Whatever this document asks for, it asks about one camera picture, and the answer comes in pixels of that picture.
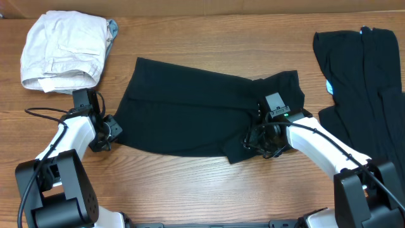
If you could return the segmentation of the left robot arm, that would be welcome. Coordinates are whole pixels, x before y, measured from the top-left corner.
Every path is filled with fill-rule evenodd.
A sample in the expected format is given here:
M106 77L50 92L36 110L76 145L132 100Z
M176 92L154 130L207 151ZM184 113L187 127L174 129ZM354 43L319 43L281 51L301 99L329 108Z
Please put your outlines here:
M81 89L72 95L74 107L57 120L58 131L48 147L15 169L21 196L17 226L25 220L33 228L131 228L126 214L99 205L82 165L88 148L111 150L122 128L105 114L100 92Z

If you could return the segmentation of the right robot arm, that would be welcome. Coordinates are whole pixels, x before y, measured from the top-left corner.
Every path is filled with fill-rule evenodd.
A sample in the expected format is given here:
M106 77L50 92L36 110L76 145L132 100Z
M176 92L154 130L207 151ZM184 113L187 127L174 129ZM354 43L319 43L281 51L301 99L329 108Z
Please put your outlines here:
M306 155L333 181L334 208L323 208L281 227L404 227L404 193L393 163L374 161L337 139L304 108L291 110L279 93L259 100L259 122L243 145L264 158L289 149Z

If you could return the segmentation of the black t-shirt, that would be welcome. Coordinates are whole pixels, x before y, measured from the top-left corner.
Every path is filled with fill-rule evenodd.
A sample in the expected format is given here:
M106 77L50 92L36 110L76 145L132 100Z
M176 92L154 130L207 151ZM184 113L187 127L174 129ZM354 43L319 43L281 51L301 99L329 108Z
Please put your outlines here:
M138 58L115 113L118 142L172 156L225 156L238 163L256 156L243 140L259 121L259 102L278 93L292 109L304 93L296 71L251 80Z

